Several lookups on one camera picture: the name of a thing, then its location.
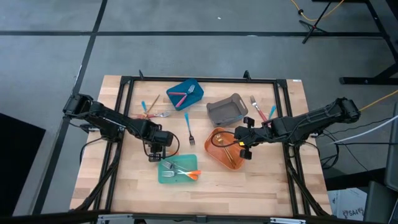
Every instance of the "wooden tabletop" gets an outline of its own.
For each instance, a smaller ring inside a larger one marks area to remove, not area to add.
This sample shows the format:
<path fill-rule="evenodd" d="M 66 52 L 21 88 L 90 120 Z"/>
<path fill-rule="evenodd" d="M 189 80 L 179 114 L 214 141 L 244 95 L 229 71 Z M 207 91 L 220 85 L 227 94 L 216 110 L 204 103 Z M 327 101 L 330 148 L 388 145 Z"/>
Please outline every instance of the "wooden tabletop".
<path fill-rule="evenodd" d="M 118 95 L 121 76 L 107 75 L 104 77 L 98 101 L 108 108 L 114 108 Z M 294 116 L 308 112 L 304 89 L 300 80 L 287 80 L 290 102 Z M 163 213 L 163 214 L 208 214 L 208 215 L 245 215 L 245 216 L 283 216 L 291 217 L 289 187 L 284 165 L 282 145 L 280 143 L 260 144 L 251 149 L 252 160 L 245 161 L 242 168 L 228 170 L 204 150 L 204 142 L 213 130 L 206 112 L 206 104 L 213 103 L 231 96 L 241 95 L 250 116 L 261 123 L 261 117 L 250 104 L 250 95 L 254 95 L 260 109 L 268 116 L 272 105 L 275 105 L 274 89 L 271 84 L 253 83 L 200 83 L 205 94 L 203 99 L 183 111 L 175 111 L 166 90 L 175 86 L 176 82 L 145 82 L 134 83 L 129 115 L 142 113 L 141 101 L 147 107 L 160 94 L 151 113 L 174 111 L 168 118 L 152 118 L 155 123 L 163 126 L 163 130 L 176 134 L 181 142 L 180 154 L 195 154 L 198 168 L 202 175 L 196 182 L 184 184 L 160 184 L 157 180 L 157 163 L 148 162 L 141 140 L 125 133 L 121 161 L 114 189 L 111 210 L 113 212 L 130 213 Z M 282 110 L 286 115 L 283 92 L 280 89 Z M 123 111 L 125 97 L 122 100 Z M 189 133 L 183 114 L 189 112 L 192 135 L 195 146 L 188 141 Z M 233 131 L 242 122 L 227 128 Z M 99 138 L 100 134 L 90 133 L 87 141 Z M 103 161 L 106 142 L 98 141 L 86 147 L 77 177 L 70 208 L 82 203 L 97 184 Z M 331 213 L 322 168 L 318 152 L 313 146 L 303 145 L 300 148 L 305 182 L 322 208 Z M 108 187 L 103 191 L 101 208 L 104 207 Z M 296 186 L 298 208 L 303 213 L 301 194 Z"/>

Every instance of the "teal plate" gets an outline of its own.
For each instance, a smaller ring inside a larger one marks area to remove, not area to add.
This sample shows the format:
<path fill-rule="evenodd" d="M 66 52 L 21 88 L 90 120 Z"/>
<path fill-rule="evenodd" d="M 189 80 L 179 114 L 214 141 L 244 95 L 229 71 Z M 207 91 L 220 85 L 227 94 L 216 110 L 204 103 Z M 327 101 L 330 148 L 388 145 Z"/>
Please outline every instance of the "teal plate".
<path fill-rule="evenodd" d="M 172 169 L 168 169 L 163 166 L 164 161 L 170 161 L 171 163 L 175 163 L 178 166 L 186 168 L 186 170 L 197 170 L 198 169 L 198 159 L 196 155 L 181 155 L 181 156 L 172 156 L 170 158 L 166 158 L 159 163 L 157 168 L 157 180 L 161 184 L 176 184 L 176 183 L 185 183 L 185 182 L 194 182 L 195 180 L 189 178 L 184 174 L 177 174 L 177 170 L 173 167 Z M 174 177 L 162 177 L 163 171 L 174 171 Z"/>

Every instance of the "yellow cable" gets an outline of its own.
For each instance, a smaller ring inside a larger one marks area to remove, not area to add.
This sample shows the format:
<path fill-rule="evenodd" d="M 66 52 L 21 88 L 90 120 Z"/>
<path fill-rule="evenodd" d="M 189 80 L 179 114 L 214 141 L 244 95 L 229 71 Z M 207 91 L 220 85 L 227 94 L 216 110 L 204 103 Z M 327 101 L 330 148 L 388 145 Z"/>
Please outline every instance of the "yellow cable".
<path fill-rule="evenodd" d="M 292 1 L 292 3 L 296 6 L 296 8 L 297 8 L 297 10 L 300 10 L 300 8 L 299 8 L 299 6 L 296 4 L 296 2 L 294 2 L 294 0 L 291 0 Z M 324 16 L 322 16 L 322 18 L 324 19 L 324 18 L 326 18 L 326 17 L 328 17 L 335 9 L 337 9 L 340 5 L 341 5 L 341 3 L 343 3 L 344 2 L 344 0 L 341 0 L 340 1 L 340 3 L 337 5 L 337 6 L 335 6 L 330 12 L 328 12 L 326 15 L 324 15 Z M 308 20 L 308 21 L 317 21 L 318 19 L 309 19 L 307 16 L 305 16 L 304 15 L 304 13 L 300 13 L 303 17 L 304 17 L 304 19 L 306 19 L 306 20 Z"/>
<path fill-rule="evenodd" d="M 374 104 L 378 103 L 379 101 L 382 101 L 382 100 L 384 100 L 384 99 L 386 99 L 386 98 L 388 98 L 388 97 L 390 97 L 390 96 L 392 96 L 392 95 L 394 95 L 394 94 L 396 94 L 396 93 L 398 93 L 398 90 L 396 90 L 396 91 L 393 92 L 393 93 L 388 94 L 387 96 L 383 96 L 382 98 L 376 100 L 375 102 L 373 102 L 373 103 L 371 103 L 371 104 L 369 104 L 369 105 L 367 105 L 367 106 L 364 106 L 364 107 L 363 107 L 362 109 L 360 109 L 359 111 L 365 110 L 366 108 L 369 108 L 369 107 L 373 106 Z"/>

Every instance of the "gray floor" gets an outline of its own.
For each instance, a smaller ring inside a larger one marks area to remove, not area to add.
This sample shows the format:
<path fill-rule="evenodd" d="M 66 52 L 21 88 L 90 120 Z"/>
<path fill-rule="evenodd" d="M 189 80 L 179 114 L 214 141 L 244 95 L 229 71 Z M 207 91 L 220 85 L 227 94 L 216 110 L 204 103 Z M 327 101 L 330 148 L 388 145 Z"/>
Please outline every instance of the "gray floor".
<path fill-rule="evenodd" d="M 310 0 L 297 3 L 312 18 L 325 6 Z M 384 1 L 372 3 L 396 40 L 398 22 L 388 6 Z M 100 0 L 0 0 L 0 30 L 92 30 L 100 4 Z M 299 19 L 289 0 L 115 0 L 108 1 L 99 30 L 305 31 Z M 343 4 L 319 26 L 333 32 L 377 32 L 364 4 Z M 382 39 L 312 38 L 305 45 L 301 41 L 301 37 L 97 37 L 80 92 L 96 97 L 104 75 L 137 75 L 139 69 L 145 75 L 192 77 L 241 77 L 249 70 L 253 78 L 302 79 L 310 109 L 342 96 L 362 107 L 396 89 L 338 83 L 338 77 L 372 77 L 391 65 L 394 60 Z M 87 43 L 88 37 L 0 36 L 0 113 L 47 130 L 16 215 L 32 208 Z M 398 95 L 366 110 L 352 126 L 391 116 L 397 100 Z M 352 126 L 336 124 L 329 130 Z M 386 126 L 358 141 L 388 139 Z M 43 212 L 68 210 L 85 141 L 84 132 L 69 128 Z M 334 153 L 334 147 L 326 145 L 329 141 L 317 141 L 322 157 Z M 386 146 L 350 149 L 368 169 L 386 163 Z M 344 149 L 335 167 L 346 174 L 364 170 Z"/>

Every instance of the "gray basket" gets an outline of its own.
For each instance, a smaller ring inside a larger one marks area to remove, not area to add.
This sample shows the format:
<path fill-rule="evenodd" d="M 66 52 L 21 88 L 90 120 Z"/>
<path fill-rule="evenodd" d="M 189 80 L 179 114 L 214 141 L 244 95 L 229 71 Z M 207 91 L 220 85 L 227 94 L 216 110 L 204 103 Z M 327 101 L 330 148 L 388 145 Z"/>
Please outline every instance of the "gray basket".
<path fill-rule="evenodd" d="M 206 107 L 214 127 L 225 127 L 238 122 L 249 112 L 237 93 L 219 102 L 208 103 Z"/>

